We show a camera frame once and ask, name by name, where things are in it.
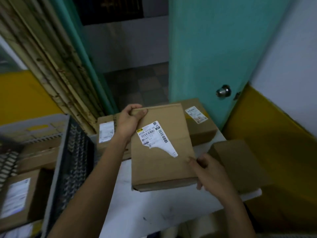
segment hand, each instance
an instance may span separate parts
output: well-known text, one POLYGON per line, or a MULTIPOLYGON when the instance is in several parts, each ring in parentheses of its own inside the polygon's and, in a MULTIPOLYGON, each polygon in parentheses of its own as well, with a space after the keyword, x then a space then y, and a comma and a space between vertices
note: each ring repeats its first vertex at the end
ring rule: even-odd
POLYGON ((197 160, 189 157, 188 163, 198 177, 198 190, 204 186, 222 205, 239 198, 224 167, 209 154, 202 154, 197 160))
POLYGON ((147 109, 139 111, 136 115, 129 115, 129 112, 134 108, 142 108, 141 104, 129 104, 122 110, 116 132, 124 139, 129 140, 135 130, 137 129, 138 122, 147 114, 147 109))

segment tabletop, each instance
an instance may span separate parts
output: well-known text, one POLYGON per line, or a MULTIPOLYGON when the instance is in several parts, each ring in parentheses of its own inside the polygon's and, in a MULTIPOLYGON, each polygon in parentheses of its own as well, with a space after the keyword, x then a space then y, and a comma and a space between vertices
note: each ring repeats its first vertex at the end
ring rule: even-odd
MULTIPOLYGON (((214 142, 225 140, 220 131, 211 142, 194 147, 196 157, 214 142)), ((241 195, 243 201, 262 194, 261 189, 241 195)), ((100 238, 140 238, 217 210, 222 205, 196 185, 149 192, 131 187, 131 160, 121 163, 113 196, 100 238)))

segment person's left arm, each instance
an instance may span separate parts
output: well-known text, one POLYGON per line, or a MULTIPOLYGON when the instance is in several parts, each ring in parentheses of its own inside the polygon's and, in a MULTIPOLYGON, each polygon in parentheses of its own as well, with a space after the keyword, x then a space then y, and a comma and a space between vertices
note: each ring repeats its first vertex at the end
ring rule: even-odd
POLYGON ((147 110, 142 110, 135 116, 130 116, 129 112, 141 107, 140 104, 130 104, 121 112, 117 130, 108 147, 54 224, 48 238, 99 237, 126 145, 147 110))

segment person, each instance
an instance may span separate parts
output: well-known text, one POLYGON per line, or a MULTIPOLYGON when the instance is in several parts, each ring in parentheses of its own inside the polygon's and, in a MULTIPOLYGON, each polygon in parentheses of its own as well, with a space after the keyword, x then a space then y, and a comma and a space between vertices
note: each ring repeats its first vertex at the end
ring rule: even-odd
MULTIPOLYGON (((141 107, 140 104, 130 104, 121 112, 117 130, 108 147, 54 224, 48 235, 49 238, 99 237, 110 205, 123 152, 136 131, 139 120, 147 114, 147 110, 141 110, 134 116, 129 113, 132 109, 141 107)), ((197 160, 188 157, 187 161, 197 174, 197 189, 204 187, 223 205, 229 237, 256 237, 245 207, 224 167, 208 154, 203 154, 197 160)))

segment person's right arm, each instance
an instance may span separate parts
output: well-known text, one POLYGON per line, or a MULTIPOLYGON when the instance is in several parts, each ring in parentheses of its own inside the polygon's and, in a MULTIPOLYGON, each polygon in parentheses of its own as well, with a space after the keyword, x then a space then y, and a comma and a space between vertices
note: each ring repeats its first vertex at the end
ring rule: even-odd
POLYGON ((197 189, 204 186, 223 205, 229 237, 255 238, 247 211, 224 167, 208 154, 201 155, 197 160, 189 158, 188 163, 199 179, 197 189))

